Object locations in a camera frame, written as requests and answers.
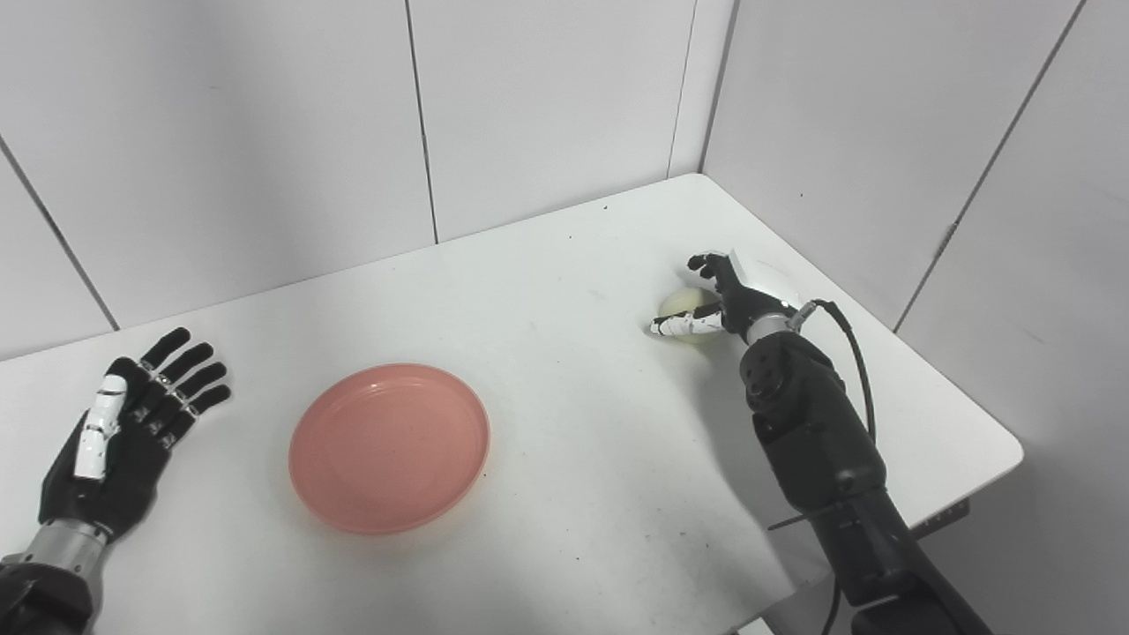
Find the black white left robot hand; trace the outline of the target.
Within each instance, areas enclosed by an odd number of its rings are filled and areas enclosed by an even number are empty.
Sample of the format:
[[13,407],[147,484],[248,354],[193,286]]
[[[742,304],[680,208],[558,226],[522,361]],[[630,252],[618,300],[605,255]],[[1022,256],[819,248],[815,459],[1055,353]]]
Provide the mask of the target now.
[[145,519],[174,446],[205,410],[231,395],[224,382],[228,369],[213,360],[213,346],[191,345],[190,338],[186,328],[176,328],[140,358],[110,363],[106,377],[123,379],[124,390],[105,473],[75,475],[84,414],[41,482],[40,524],[79,521],[116,540]]

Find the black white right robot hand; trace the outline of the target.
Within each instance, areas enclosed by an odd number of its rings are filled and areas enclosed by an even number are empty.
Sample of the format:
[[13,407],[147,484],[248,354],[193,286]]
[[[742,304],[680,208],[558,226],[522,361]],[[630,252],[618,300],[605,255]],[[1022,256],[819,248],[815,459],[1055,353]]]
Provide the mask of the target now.
[[650,334],[697,342],[728,333],[749,342],[750,330],[759,321],[772,318],[789,325],[799,312],[796,301],[786,301],[749,282],[733,250],[693,254],[686,268],[703,279],[708,288],[673,294],[667,308],[660,308],[660,314],[647,327]]

